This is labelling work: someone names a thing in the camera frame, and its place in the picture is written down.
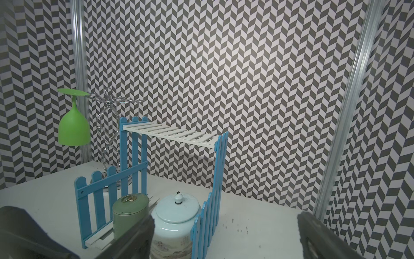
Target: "gray and white herringbone wallpaper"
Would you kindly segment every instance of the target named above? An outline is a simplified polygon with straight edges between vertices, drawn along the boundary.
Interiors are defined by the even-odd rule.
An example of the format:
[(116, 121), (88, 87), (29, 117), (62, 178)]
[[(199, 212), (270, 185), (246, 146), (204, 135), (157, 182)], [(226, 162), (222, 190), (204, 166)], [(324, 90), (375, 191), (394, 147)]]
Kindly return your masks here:
[[(144, 99), (117, 107), (129, 119), (229, 131), (226, 192), (311, 211), (367, 3), (85, 0), (90, 90)], [(90, 102), (94, 160), (102, 108)], [(151, 174), (211, 186), (212, 151), (149, 145)]]
[(0, 10), (0, 189), (80, 163), (57, 142), (75, 87), (69, 0), (6, 0)]
[(366, 259), (414, 258), (414, 2), (387, 0), (325, 223)]

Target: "white ceramic jar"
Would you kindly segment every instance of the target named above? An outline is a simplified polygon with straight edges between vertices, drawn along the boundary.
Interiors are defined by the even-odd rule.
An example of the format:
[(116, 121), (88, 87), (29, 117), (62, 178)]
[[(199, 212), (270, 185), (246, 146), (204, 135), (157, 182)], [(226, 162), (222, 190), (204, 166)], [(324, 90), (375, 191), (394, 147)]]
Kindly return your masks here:
[(177, 192), (160, 200), (151, 213), (155, 221), (151, 259), (191, 259), (190, 232), (200, 211), (190, 194)]

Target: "blue fence panel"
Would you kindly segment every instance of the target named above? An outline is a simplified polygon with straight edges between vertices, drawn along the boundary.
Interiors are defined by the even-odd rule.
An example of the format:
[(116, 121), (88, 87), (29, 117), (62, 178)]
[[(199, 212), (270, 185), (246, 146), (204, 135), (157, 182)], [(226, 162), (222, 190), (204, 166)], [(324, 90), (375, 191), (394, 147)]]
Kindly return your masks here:
[(197, 244), (198, 246), (198, 258), (203, 258), (204, 255), (204, 233), (206, 232), (206, 216), (207, 216), (207, 202), (203, 203), (201, 208), (201, 227), (200, 227), (200, 240)]
[[(148, 122), (148, 118), (144, 116), (142, 121)], [(141, 136), (141, 161), (147, 160), (147, 135)], [(147, 168), (141, 170), (141, 193), (147, 194)]]
[(191, 259), (197, 259), (198, 242), (200, 240), (200, 214), (195, 217), (193, 226), (193, 249), (191, 251)]
[[(92, 174), (92, 182), (102, 180), (102, 173), (95, 171)], [(105, 207), (104, 207), (104, 192), (102, 189), (94, 191), (94, 203), (95, 203), (95, 217), (96, 217), (96, 228), (100, 228), (105, 225)]]
[(148, 161), (145, 161), (145, 162), (143, 162), (141, 164), (138, 164), (134, 167), (131, 167), (131, 168), (128, 168), (128, 169), (126, 169), (122, 172), (119, 172), (119, 173), (113, 175), (111, 178), (107, 177), (107, 178), (104, 178), (104, 179), (102, 179), (98, 182), (95, 182), (95, 183), (86, 185), (82, 188), (76, 189), (76, 193), (78, 195), (77, 197), (81, 198), (83, 196), (86, 196), (86, 195), (96, 191), (97, 189), (102, 189), (105, 186), (110, 185), (114, 181), (118, 181), (122, 178), (126, 178), (126, 177), (128, 177), (128, 175), (131, 175), (131, 174), (133, 174), (134, 172), (136, 172), (138, 170), (142, 170), (143, 168), (146, 168), (147, 165), (148, 165)]
[(205, 233), (204, 233), (204, 247), (203, 247), (203, 259), (205, 258), (206, 254), (207, 254), (207, 247), (208, 247), (208, 240), (210, 238), (210, 217), (211, 217), (211, 198), (212, 198), (212, 193), (210, 192), (208, 194), (208, 198), (207, 198), (207, 217), (206, 217), (206, 226), (205, 226)]
[[(126, 170), (128, 168), (128, 132), (122, 129), (123, 123), (127, 123), (125, 117), (120, 118), (119, 124), (121, 130), (119, 131), (119, 159), (120, 159), (120, 170)], [(121, 196), (128, 194), (128, 177), (121, 179)]]
[[(132, 118), (133, 122), (139, 122), (138, 117)], [(132, 132), (132, 166), (139, 164), (138, 162), (138, 140), (140, 135), (136, 132)], [(132, 174), (132, 193), (138, 193), (138, 171)]]
[(228, 144), (228, 138), (229, 138), (229, 132), (227, 131), (225, 134), (223, 134), (224, 138), (223, 138), (223, 143), (222, 143), (222, 150), (223, 150), (223, 154), (222, 154), (222, 158), (221, 158), (221, 170), (220, 170), (220, 175), (219, 175), (219, 179), (218, 181), (220, 182), (219, 188), (218, 188), (218, 195), (219, 195), (219, 202), (217, 204), (217, 215), (216, 215), (216, 220), (215, 220), (215, 226), (217, 226), (217, 224), (219, 223), (219, 214), (220, 214), (220, 204), (221, 204), (221, 189), (223, 187), (223, 174), (224, 174), (224, 165), (226, 163), (226, 153), (227, 153), (227, 144)]
[[(75, 190), (80, 189), (86, 186), (86, 178), (78, 177), (75, 180)], [(86, 249), (85, 242), (83, 241), (86, 237), (92, 234), (91, 228), (91, 217), (89, 214), (89, 203), (88, 195), (78, 198), (77, 192), (76, 195), (76, 206), (78, 209), (78, 219), (79, 219), (79, 228), (80, 228), (80, 237), (82, 238), (82, 247)]]
[(215, 189), (213, 188), (213, 192), (212, 192), (212, 195), (211, 195), (211, 199), (210, 199), (210, 202), (209, 202), (209, 205), (208, 205), (208, 213), (209, 213), (209, 216), (208, 216), (208, 229), (206, 229), (206, 231), (208, 231), (209, 232), (209, 234), (208, 234), (208, 243), (207, 243), (207, 246), (209, 247), (210, 246), (210, 243), (211, 243), (211, 239), (212, 239), (212, 236), (213, 236), (213, 219), (214, 219), (214, 215), (216, 214), (215, 213), (215, 206), (214, 206), (214, 204), (215, 204), (215, 202), (216, 202), (216, 196), (217, 196), (217, 193), (216, 193), (216, 191), (215, 191)]
[[(115, 166), (109, 167), (107, 173), (108, 173), (108, 177), (115, 175), (116, 167)], [(116, 200), (118, 200), (118, 194), (116, 193), (116, 182), (113, 182), (108, 185), (108, 195), (109, 195), (109, 215), (111, 216), (111, 220), (112, 220), (112, 217), (113, 217), (112, 206), (116, 202)]]
[(212, 216), (211, 216), (211, 236), (214, 235), (214, 231), (216, 229), (216, 224), (215, 222), (217, 221), (216, 217), (217, 217), (217, 204), (219, 203), (219, 199), (218, 199), (218, 187), (219, 185), (221, 185), (221, 183), (219, 183), (219, 175), (220, 175), (220, 170), (221, 170), (221, 156), (223, 154), (223, 149), (221, 148), (221, 143), (222, 143), (223, 137), (219, 136), (217, 142), (214, 145), (214, 149), (216, 151), (216, 163), (214, 166), (214, 183), (213, 183), (213, 203), (212, 203)]

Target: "wooden shelf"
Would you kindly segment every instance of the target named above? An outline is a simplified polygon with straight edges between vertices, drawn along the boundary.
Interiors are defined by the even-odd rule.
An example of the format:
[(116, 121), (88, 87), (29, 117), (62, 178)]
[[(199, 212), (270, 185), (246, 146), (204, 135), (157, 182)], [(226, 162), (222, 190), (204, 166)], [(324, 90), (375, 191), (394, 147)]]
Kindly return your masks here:
[(184, 142), (206, 148), (214, 148), (219, 138), (218, 135), (199, 131), (187, 130), (185, 128), (171, 127), (154, 122), (128, 124), (123, 130), (145, 134), (152, 137), (165, 138), (178, 142)]

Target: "lid knob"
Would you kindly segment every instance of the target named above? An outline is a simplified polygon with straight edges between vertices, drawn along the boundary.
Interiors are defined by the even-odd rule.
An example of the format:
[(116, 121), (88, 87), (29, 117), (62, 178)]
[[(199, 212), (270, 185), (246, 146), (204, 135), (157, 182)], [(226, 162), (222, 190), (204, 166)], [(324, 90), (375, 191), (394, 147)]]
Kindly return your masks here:
[(180, 192), (177, 192), (177, 195), (174, 197), (174, 201), (176, 204), (182, 204), (183, 203), (183, 195), (180, 194)]

